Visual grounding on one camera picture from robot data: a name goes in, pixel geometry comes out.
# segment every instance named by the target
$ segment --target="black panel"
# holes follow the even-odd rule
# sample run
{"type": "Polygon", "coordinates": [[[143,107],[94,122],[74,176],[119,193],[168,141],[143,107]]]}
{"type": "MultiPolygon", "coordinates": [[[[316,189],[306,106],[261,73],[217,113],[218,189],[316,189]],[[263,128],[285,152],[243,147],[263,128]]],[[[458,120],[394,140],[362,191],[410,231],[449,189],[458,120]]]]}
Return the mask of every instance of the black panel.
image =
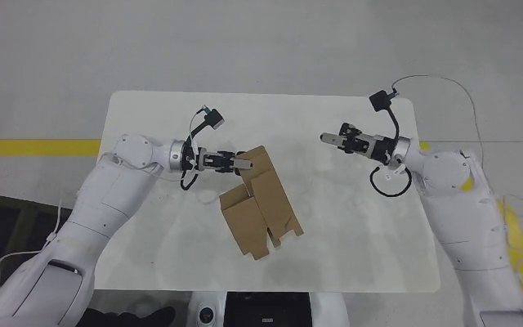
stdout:
{"type": "Polygon", "coordinates": [[[229,292],[224,327],[312,327],[309,293],[229,292]]]}

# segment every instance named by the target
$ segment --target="brown cardboard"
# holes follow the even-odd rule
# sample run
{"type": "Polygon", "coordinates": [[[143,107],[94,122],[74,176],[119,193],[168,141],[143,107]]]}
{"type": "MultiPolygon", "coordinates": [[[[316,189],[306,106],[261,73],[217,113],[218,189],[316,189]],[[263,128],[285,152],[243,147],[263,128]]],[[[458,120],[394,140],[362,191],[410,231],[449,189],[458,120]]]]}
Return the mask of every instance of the brown cardboard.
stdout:
{"type": "Polygon", "coordinates": [[[221,212],[242,253],[252,253],[257,260],[269,254],[267,234],[278,247],[279,238],[288,231],[299,236],[303,229],[265,147],[258,146],[238,159],[251,160],[253,168],[240,170],[244,184],[220,196],[221,212]]]}

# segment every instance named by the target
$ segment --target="white casing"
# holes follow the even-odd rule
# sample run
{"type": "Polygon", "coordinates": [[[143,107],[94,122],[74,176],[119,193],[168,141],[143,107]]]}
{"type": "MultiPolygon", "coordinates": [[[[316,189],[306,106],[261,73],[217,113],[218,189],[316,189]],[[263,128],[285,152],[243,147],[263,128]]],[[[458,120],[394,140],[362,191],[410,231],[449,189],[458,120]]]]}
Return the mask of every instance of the white casing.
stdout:
{"type": "MultiPolygon", "coordinates": [[[[312,325],[315,327],[350,327],[349,316],[341,293],[309,293],[312,325]]],[[[186,327],[222,327],[226,312],[227,292],[193,292],[189,301],[186,327]],[[214,311],[214,319],[202,324],[199,312],[205,307],[214,311]]]]}
{"type": "Polygon", "coordinates": [[[159,161],[169,167],[168,158],[159,158],[166,148],[170,146],[163,147],[140,135],[126,135],[114,148],[118,157],[101,157],[56,238],[24,262],[0,288],[2,327],[31,324],[33,320],[40,320],[42,325],[78,323],[92,297],[101,252],[144,202],[163,171],[159,161]]]}
{"type": "Polygon", "coordinates": [[[405,164],[432,232],[456,270],[465,325],[483,327],[482,312],[520,311],[522,292],[509,262],[504,220],[474,153],[427,154],[413,147],[405,164]],[[462,190],[469,177],[473,184],[462,190]]]}

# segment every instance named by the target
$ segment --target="black cable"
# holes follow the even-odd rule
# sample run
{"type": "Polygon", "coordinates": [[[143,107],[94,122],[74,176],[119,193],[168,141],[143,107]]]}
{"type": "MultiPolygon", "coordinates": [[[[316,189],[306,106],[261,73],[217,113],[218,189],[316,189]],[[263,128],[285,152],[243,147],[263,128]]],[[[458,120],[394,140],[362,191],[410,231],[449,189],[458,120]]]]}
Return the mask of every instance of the black cable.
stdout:
{"type": "Polygon", "coordinates": [[[191,186],[193,186],[193,184],[196,182],[196,179],[198,179],[198,174],[195,174],[193,179],[190,180],[189,184],[187,184],[186,186],[183,185],[183,181],[184,181],[184,177],[186,176],[186,173],[187,171],[184,170],[182,173],[181,173],[181,181],[180,181],[180,187],[182,190],[189,190],[191,186]]]}
{"type": "Polygon", "coordinates": [[[387,113],[389,113],[389,116],[391,116],[392,123],[394,124],[394,128],[396,129],[396,132],[394,134],[394,142],[398,142],[400,139],[400,125],[398,124],[398,120],[396,119],[395,115],[392,113],[391,107],[386,108],[387,113]]]}
{"type": "Polygon", "coordinates": [[[405,192],[410,188],[410,186],[412,185],[412,173],[410,172],[410,170],[408,168],[405,167],[405,171],[407,172],[407,176],[409,176],[409,181],[407,182],[407,186],[400,192],[400,193],[396,193],[396,194],[388,194],[388,193],[385,193],[383,192],[382,190],[378,189],[378,187],[376,186],[376,184],[374,184],[374,174],[376,172],[378,172],[379,170],[379,166],[377,166],[369,175],[369,179],[370,179],[370,185],[373,186],[373,188],[380,194],[380,195],[383,195],[383,196],[386,196],[387,198],[396,198],[398,196],[402,196],[403,194],[405,194],[405,192]]]}
{"type": "MultiPolygon", "coordinates": [[[[199,132],[202,132],[202,130],[204,128],[206,128],[208,126],[207,122],[203,122],[201,123],[200,125],[198,125],[197,128],[193,129],[191,132],[190,132],[190,137],[187,137],[187,140],[186,140],[186,143],[185,143],[185,146],[189,146],[191,147],[191,143],[190,143],[190,138],[194,138],[199,132]]],[[[196,155],[194,154],[194,149],[193,149],[193,159],[194,161],[196,162],[197,159],[196,159],[196,155]]],[[[189,184],[187,185],[184,185],[184,180],[185,180],[185,177],[186,177],[186,174],[187,174],[187,171],[184,170],[182,173],[181,173],[181,180],[180,180],[180,187],[182,190],[189,190],[193,185],[194,183],[196,182],[196,180],[198,179],[198,174],[195,174],[194,177],[190,180],[189,184]]]]}

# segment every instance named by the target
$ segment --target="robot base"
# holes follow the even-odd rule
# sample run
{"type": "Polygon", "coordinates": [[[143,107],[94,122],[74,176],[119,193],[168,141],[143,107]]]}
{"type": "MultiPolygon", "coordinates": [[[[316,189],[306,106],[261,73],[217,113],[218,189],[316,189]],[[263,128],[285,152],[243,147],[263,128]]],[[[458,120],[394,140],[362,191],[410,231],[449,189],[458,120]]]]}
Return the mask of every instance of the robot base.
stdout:
{"type": "Polygon", "coordinates": [[[237,325],[349,327],[349,316],[341,293],[193,292],[187,327],[237,325]]]}

